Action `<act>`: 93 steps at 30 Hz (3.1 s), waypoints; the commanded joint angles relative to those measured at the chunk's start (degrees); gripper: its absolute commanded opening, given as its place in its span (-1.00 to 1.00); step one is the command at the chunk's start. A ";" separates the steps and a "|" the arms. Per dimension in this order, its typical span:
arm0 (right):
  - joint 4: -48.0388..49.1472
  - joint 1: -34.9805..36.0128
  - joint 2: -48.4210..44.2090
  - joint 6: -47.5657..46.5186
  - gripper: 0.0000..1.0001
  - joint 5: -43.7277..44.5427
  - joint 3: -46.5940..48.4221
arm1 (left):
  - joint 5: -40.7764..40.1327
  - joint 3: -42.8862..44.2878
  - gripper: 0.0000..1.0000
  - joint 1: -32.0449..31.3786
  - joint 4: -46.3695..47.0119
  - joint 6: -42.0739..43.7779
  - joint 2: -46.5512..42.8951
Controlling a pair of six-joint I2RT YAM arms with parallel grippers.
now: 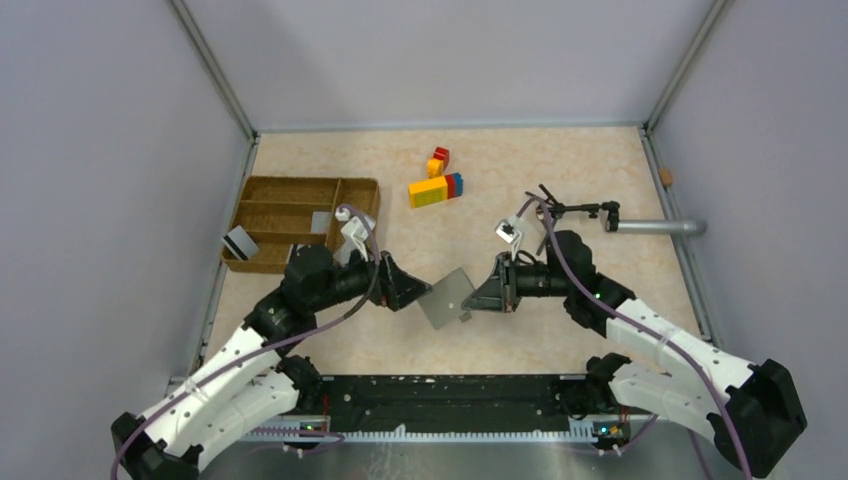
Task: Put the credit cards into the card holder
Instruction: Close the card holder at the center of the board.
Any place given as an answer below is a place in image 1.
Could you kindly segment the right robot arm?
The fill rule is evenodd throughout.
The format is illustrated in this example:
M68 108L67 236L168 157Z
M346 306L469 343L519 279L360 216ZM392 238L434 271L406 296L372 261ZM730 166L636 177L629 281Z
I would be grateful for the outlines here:
M768 477L808 421L789 370L734 356L663 318L635 293L597 271L574 231L555 232L546 260L496 256L466 310L511 313L525 297L556 297L583 328L651 359L653 371L610 353L587 363L586 397L600 412L641 409L696 433L741 472Z

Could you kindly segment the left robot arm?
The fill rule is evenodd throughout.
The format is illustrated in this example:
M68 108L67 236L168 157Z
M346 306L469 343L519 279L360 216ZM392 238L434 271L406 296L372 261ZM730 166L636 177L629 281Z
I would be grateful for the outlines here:
M296 250L281 284L262 298L212 359L143 413L111 426L116 453L110 478L197 479L232 444L274 416L308 413L319 404L311 363L292 357L302 340L322 333L317 313L352 301L347 320L366 303L393 312L429 294L429 283L403 271L391 254L355 251L335 262L323 245Z

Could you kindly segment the grey card holder wallet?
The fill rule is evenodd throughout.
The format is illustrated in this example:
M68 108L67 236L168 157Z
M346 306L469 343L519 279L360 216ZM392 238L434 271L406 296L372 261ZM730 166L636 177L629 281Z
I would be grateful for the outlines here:
M463 268L456 268L432 285L431 291L417 303L430 325L439 330L454 320L462 323L472 318L463 301L474 292L473 284Z

